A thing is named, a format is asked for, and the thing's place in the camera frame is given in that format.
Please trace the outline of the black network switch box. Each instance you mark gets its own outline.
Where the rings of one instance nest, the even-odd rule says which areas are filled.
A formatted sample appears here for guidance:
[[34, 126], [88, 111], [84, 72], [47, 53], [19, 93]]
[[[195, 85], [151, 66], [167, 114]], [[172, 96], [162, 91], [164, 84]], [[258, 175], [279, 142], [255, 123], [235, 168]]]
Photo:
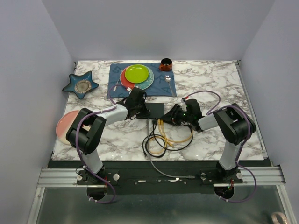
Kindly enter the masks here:
[[159, 119], [164, 115], [164, 103], [146, 103], [149, 114], [146, 119]]

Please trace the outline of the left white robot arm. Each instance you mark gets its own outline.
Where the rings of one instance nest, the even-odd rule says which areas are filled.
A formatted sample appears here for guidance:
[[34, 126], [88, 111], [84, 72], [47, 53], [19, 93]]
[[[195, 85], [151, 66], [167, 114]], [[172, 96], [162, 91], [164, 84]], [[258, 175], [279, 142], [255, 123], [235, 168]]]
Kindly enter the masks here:
[[77, 150], [91, 183], [107, 182], [103, 176], [104, 164], [97, 152], [104, 128], [134, 116], [149, 115], [150, 110], [145, 103], [146, 97], [145, 91], [135, 87], [128, 97], [117, 103], [113, 102], [113, 106], [98, 112], [83, 108], [75, 117], [65, 138]]

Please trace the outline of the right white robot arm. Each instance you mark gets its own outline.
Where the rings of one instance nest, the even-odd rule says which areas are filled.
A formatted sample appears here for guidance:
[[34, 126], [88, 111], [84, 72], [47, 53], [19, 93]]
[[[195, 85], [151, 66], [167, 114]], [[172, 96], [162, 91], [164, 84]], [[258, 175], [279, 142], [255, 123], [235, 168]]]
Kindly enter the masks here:
[[236, 103], [203, 116], [197, 100], [189, 99], [185, 102], [185, 109], [176, 104], [160, 119], [173, 126], [188, 123], [192, 130], [199, 133], [220, 128], [226, 142], [222, 156], [212, 171], [212, 179], [221, 183], [235, 178], [242, 148], [256, 131], [254, 121]]

